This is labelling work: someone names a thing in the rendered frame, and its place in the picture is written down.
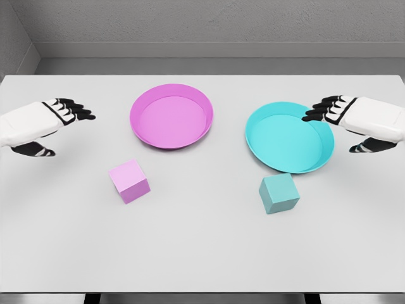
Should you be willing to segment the cyan round plate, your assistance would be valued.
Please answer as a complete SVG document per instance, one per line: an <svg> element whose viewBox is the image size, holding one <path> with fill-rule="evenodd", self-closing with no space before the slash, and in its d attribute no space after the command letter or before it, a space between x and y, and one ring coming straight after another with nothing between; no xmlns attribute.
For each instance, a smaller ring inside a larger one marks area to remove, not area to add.
<svg viewBox="0 0 405 304"><path fill-rule="evenodd" d="M247 119L249 149L262 163L281 172L304 174L332 157L335 138L329 124L305 122L307 106L279 101L266 104Z"/></svg>

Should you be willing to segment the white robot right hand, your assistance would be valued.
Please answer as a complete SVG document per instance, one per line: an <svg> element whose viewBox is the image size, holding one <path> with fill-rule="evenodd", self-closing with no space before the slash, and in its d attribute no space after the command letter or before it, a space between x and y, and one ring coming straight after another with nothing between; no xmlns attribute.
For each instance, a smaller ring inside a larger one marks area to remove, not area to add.
<svg viewBox="0 0 405 304"><path fill-rule="evenodd" d="M350 147L351 153L386 151L405 142L405 108L367 97L338 95L323 98L305 113L302 120L327 122L367 136L361 143Z"/></svg>

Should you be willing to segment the pink round plate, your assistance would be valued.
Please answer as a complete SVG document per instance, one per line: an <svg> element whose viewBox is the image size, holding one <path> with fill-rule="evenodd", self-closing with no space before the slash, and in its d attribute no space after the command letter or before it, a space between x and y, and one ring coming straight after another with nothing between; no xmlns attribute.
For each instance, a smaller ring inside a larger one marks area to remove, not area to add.
<svg viewBox="0 0 405 304"><path fill-rule="evenodd" d="M194 144L209 131L213 105L200 90L163 84L142 93L130 110L130 126L144 143L161 149Z"/></svg>

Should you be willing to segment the teal cube block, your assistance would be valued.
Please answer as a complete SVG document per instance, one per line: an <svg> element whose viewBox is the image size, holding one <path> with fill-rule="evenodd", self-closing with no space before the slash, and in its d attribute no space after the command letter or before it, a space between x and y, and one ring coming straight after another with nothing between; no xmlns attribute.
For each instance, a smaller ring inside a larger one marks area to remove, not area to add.
<svg viewBox="0 0 405 304"><path fill-rule="evenodd" d="M289 173L264 177L259 195L267 214L291 210L300 200L300 194Z"/></svg>

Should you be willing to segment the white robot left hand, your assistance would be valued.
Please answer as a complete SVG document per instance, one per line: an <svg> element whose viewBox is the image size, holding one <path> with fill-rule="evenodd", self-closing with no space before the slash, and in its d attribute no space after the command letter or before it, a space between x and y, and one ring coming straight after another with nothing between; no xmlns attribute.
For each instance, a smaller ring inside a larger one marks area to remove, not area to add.
<svg viewBox="0 0 405 304"><path fill-rule="evenodd" d="M54 98L33 102L0 115L0 148L31 157L52 157L56 153L37 142L62 127L96 116L72 99Z"/></svg>

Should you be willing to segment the pink cube block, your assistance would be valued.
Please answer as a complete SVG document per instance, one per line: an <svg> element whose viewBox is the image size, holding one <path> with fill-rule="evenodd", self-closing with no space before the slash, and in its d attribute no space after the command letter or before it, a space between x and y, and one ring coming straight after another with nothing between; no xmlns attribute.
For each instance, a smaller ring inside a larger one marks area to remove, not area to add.
<svg viewBox="0 0 405 304"><path fill-rule="evenodd" d="M112 168L108 173L125 204L151 191L147 177L135 159Z"/></svg>

